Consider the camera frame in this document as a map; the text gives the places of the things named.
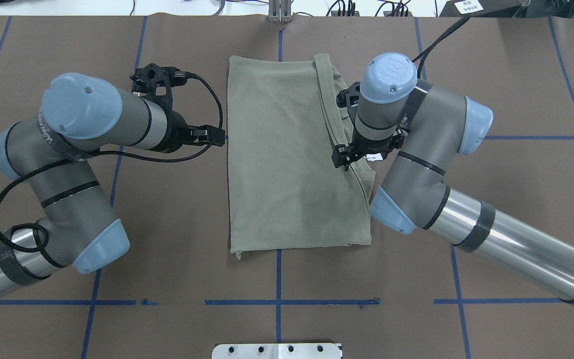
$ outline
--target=cloth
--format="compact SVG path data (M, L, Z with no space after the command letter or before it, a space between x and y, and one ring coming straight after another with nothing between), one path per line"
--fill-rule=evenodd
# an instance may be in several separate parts
M270 62L230 57L230 252L371 244L365 159L335 168L353 125L335 96L347 86L329 55Z

